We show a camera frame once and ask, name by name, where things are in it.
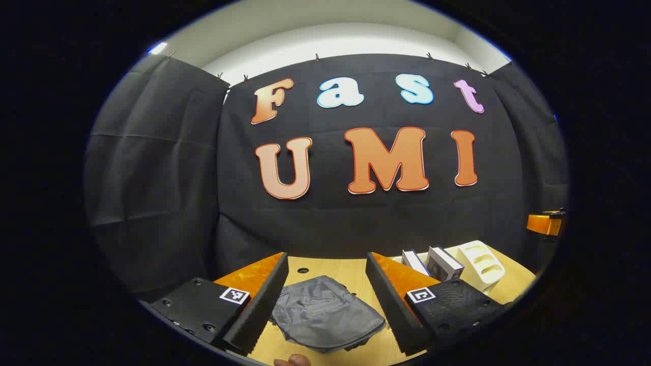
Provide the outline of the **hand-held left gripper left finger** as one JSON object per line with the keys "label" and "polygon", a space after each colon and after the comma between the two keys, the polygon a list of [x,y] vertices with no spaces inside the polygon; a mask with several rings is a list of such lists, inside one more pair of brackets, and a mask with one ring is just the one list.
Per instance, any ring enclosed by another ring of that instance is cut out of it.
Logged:
{"label": "hand-held left gripper left finger", "polygon": [[218,280],[192,278],[148,302],[149,310],[212,347],[253,352],[289,272],[286,252]]}

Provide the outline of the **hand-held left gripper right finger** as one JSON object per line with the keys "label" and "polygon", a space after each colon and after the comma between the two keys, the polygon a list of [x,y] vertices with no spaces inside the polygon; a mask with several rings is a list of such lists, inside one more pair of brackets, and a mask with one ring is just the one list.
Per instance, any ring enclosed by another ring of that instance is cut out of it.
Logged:
{"label": "hand-held left gripper right finger", "polygon": [[438,281],[375,252],[366,274],[407,356],[452,348],[508,309],[463,280]]}

